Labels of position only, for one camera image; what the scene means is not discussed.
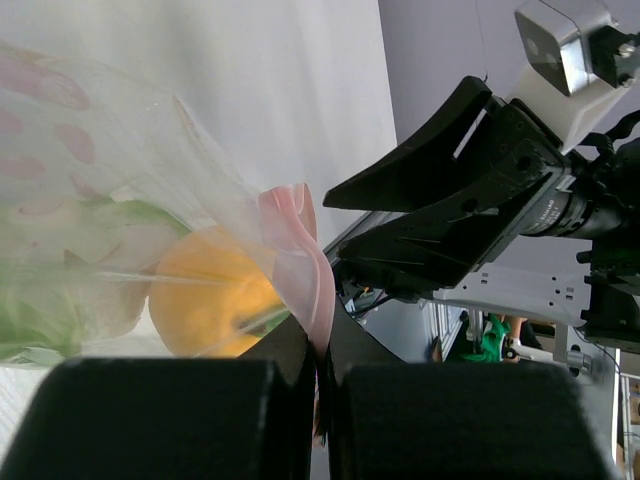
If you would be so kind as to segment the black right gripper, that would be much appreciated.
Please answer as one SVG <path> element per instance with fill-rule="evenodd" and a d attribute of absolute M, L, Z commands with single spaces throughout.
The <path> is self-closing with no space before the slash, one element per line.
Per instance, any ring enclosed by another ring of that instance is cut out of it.
<path fill-rule="evenodd" d="M 569 168 L 557 146 L 521 101 L 503 105 L 485 81 L 464 77 L 409 138 L 326 192 L 328 208 L 415 210 L 346 240 L 340 262 L 354 280 L 384 290 L 458 286 L 523 234 L 551 197 Z"/>

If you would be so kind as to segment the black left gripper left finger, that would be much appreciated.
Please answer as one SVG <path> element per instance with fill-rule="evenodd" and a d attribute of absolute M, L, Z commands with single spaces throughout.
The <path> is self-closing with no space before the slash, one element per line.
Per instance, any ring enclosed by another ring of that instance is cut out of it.
<path fill-rule="evenodd" d="M 283 321 L 236 359 L 81 358 L 37 389 L 5 479 L 305 479 L 315 361 Z"/>

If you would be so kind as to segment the white cauliflower with green leaves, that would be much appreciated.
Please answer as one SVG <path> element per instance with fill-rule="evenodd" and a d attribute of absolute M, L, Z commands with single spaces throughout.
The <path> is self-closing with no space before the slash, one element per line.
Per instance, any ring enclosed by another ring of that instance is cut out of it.
<path fill-rule="evenodd" d="M 42 197 L 1 208 L 1 362 L 51 366 L 139 321 L 156 266 L 189 233 L 139 200 Z"/>

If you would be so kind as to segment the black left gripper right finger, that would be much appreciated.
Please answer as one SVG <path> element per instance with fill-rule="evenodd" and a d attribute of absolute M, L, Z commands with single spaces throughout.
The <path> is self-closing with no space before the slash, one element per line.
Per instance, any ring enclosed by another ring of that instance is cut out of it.
<path fill-rule="evenodd" d="M 338 306 L 326 356 L 335 479 L 614 479 L 576 379 L 535 362 L 406 363 Z"/>

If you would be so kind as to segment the clear zip top bag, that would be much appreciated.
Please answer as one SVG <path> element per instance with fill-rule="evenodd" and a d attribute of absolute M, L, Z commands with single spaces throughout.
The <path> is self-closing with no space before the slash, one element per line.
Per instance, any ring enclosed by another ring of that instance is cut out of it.
<path fill-rule="evenodd" d="M 1 47 L 1 361 L 237 357 L 293 318 L 325 354 L 333 276 L 303 183 L 239 176 L 172 93 Z"/>

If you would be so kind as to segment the orange yellow fruit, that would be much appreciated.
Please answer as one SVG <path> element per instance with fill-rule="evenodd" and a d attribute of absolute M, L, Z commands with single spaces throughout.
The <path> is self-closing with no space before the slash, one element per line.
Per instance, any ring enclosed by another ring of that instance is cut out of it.
<path fill-rule="evenodd" d="M 179 240 L 155 274 L 149 314 L 176 356 L 238 357 L 289 316 L 265 274 L 220 227 Z"/>

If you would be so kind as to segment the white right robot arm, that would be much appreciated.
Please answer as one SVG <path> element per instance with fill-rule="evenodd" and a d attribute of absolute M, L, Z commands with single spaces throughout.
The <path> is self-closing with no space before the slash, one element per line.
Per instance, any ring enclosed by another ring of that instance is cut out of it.
<path fill-rule="evenodd" d="M 377 214 L 342 240 L 336 281 L 396 301 L 522 315 L 639 348 L 639 116 L 578 150 L 520 100 L 464 78 L 324 205 Z"/>

